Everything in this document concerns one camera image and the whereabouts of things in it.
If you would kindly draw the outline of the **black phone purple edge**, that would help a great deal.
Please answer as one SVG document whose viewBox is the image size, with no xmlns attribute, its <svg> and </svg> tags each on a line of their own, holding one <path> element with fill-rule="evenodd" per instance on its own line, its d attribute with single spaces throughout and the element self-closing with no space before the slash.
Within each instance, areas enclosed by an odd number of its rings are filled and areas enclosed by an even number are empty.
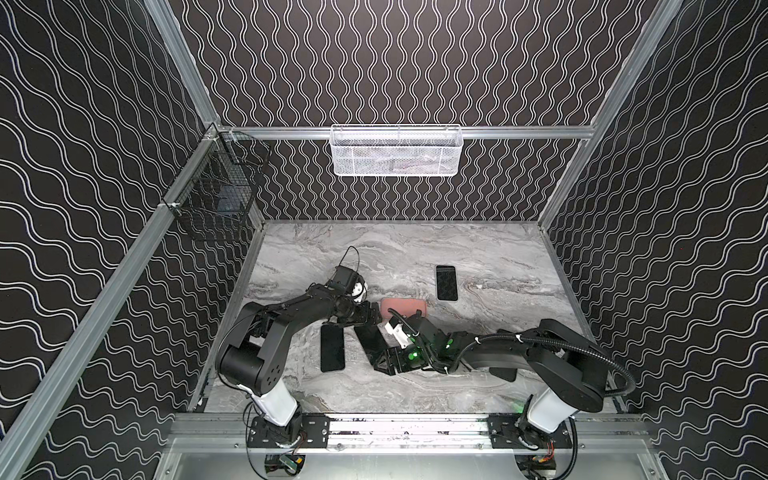
<svg viewBox="0 0 768 480">
<path fill-rule="evenodd" d="M 389 348 L 377 325 L 358 325 L 354 327 L 354 332 L 371 364 L 375 364 Z"/>
</svg>

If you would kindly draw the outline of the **pink phone case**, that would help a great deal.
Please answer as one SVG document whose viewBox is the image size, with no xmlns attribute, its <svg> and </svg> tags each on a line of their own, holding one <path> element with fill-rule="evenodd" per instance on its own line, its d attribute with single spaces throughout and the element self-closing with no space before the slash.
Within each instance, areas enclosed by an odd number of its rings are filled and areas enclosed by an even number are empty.
<svg viewBox="0 0 768 480">
<path fill-rule="evenodd" d="M 410 317 L 417 311 L 423 316 L 427 315 L 427 302 L 423 299 L 413 298 L 383 298 L 380 302 L 381 317 L 384 321 L 392 318 L 390 309 L 394 309 L 403 317 Z"/>
</svg>

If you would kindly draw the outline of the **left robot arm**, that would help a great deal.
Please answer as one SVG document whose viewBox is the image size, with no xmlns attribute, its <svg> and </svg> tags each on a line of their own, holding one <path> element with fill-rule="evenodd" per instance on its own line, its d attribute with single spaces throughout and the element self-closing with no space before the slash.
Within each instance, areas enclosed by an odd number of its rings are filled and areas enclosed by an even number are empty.
<svg viewBox="0 0 768 480">
<path fill-rule="evenodd" d="M 376 323 L 378 307 L 366 294 L 363 276 L 339 265 L 328 281 L 311 284 L 297 297 L 245 304 L 216 353 L 217 374 L 246 393 L 268 423 L 288 426 L 299 410 L 282 381 L 293 336 L 321 320 L 335 320 L 341 327 Z"/>
</svg>

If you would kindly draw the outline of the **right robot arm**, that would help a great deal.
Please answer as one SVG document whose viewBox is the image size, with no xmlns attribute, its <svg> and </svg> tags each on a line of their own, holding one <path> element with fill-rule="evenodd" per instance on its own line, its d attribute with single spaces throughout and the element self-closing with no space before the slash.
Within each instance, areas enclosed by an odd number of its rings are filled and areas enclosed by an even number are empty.
<svg viewBox="0 0 768 480">
<path fill-rule="evenodd" d="M 452 375 L 487 370 L 508 382 L 520 370 L 535 373 L 544 388 L 524 404 L 518 429 L 551 434 L 579 412 L 599 413 L 604 400 L 632 393 L 637 382 L 630 371 L 599 346 L 554 319 L 543 319 L 521 332 L 491 334 L 444 332 L 417 311 L 404 317 L 390 309 L 381 331 L 355 328 L 374 370 L 390 376 L 415 370 Z"/>
</svg>

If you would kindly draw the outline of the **black phone blue edge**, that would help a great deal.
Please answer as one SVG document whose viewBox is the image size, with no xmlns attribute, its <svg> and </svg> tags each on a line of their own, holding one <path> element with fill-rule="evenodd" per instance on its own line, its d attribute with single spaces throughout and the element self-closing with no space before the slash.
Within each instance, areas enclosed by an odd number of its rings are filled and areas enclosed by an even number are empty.
<svg viewBox="0 0 768 480">
<path fill-rule="evenodd" d="M 327 323 L 320 330 L 320 370 L 323 373 L 342 371 L 346 367 L 344 329 Z"/>
</svg>

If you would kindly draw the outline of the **black phone case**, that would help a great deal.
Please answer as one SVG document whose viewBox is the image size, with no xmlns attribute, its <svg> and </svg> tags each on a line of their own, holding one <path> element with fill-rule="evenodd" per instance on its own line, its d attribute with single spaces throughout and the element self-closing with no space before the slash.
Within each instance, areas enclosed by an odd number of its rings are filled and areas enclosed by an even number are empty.
<svg viewBox="0 0 768 480">
<path fill-rule="evenodd" d="M 514 383 L 517 380 L 518 370 L 516 368 L 490 367 L 488 373 L 506 382 Z"/>
</svg>

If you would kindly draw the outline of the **aluminium back crossbar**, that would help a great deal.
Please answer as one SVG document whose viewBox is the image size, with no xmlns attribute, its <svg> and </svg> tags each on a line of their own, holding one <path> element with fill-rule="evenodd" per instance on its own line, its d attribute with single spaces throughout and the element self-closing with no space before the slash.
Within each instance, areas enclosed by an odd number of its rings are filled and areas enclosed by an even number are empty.
<svg viewBox="0 0 768 480">
<path fill-rule="evenodd" d="M 590 139 L 596 132 L 591 126 L 457 126 L 457 125 L 334 125 L 331 127 L 223 127 L 223 132 L 252 139 L 330 141 L 337 133 L 366 139 L 401 135 L 403 138 L 428 134 L 456 134 L 464 140 L 499 139 Z"/>
</svg>

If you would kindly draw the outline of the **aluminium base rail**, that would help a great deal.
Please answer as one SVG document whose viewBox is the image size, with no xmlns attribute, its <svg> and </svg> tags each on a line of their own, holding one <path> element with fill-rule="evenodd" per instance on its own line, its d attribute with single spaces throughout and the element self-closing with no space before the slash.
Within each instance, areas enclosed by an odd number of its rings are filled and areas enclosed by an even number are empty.
<svg viewBox="0 0 768 480">
<path fill-rule="evenodd" d="M 641 454 L 653 450 L 637 415 L 579 415 L 577 445 L 585 454 Z M 517 443 L 511 414 L 317 414 L 303 415 L 301 453 L 496 454 L 530 451 Z M 183 414 L 174 423 L 170 453 L 283 451 L 261 425 L 239 414 Z"/>
</svg>

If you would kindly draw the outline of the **aluminium left side rail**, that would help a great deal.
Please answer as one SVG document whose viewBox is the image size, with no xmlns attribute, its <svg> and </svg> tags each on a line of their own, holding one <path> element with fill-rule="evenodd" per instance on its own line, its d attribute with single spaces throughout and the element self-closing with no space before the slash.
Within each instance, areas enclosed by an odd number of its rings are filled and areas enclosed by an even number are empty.
<svg viewBox="0 0 768 480">
<path fill-rule="evenodd" d="M 88 362 L 135 287 L 175 220 L 171 207 L 186 198 L 185 189 L 219 137 L 210 125 L 186 165 L 134 240 L 105 287 L 68 339 L 47 374 L 1 442 L 1 477 L 19 479 L 75 388 Z"/>
</svg>

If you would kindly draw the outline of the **aluminium corner post left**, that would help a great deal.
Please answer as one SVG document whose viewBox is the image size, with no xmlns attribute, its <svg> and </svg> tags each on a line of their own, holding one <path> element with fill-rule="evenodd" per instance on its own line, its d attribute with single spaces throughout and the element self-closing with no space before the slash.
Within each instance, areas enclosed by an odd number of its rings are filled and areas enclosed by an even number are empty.
<svg viewBox="0 0 768 480">
<path fill-rule="evenodd" d="M 197 115 L 206 124 L 220 125 L 220 117 L 170 3 L 166 0 L 147 0 L 145 5 L 163 39 L 169 57 L 179 72 L 182 85 L 189 94 Z"/>
</svg>

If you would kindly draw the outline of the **aluminium corner post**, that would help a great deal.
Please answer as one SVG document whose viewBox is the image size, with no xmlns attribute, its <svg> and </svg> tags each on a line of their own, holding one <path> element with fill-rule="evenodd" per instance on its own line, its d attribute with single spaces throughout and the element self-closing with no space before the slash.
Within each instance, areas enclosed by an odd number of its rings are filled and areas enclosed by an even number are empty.
<svg viewBox="0 0 768 480">
<path fill-rule="evenodd" d="M 600 109 L 590 124 L 591 135 L 582 140 L 563 172 L 547 205 L 539 216 L 540 229 L 547 232 L 584 171 L 593 152 L 613 124 L 622 105 L 631 93 L 650 57 L 656 51 L 669 25 L 675 19 L 683 2 L 681 0 L 658 1 L 645 22 L 635 44 L 607 92 Z"/>
<path fill-rule="evenodd" d="M 197 115 L 206 124 L 220 125 L 220 117 L 170 3 L 166 0 L 147 0 L 145 5 L 163 39 L 169 57 L 179 72 L 182 85 L 189 94 Z"/>
</svg>

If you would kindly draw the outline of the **aluminium corner post right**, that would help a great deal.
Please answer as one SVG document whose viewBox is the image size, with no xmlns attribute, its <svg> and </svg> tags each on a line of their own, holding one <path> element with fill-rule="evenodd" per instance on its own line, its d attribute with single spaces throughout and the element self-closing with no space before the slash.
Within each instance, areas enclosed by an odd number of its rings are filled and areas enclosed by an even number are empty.
<svg viewBox="0 0 768 480">
<path fill-rule="evenodd" d="M 613 124 L 622 105 L 631 93 L 650 57 L 656 51 L 669 25 L 675 19 L 683 2 L 681 0 L 658 1 L 645 22 L 635 44 L 607 92 L 600 109 L 590 124 L 591 135 L 582 140 L 563 172 L 547 205 L 539 216 L 540 229 L 547 232 L 584 171 L 593 152 Z"/>
</svg>

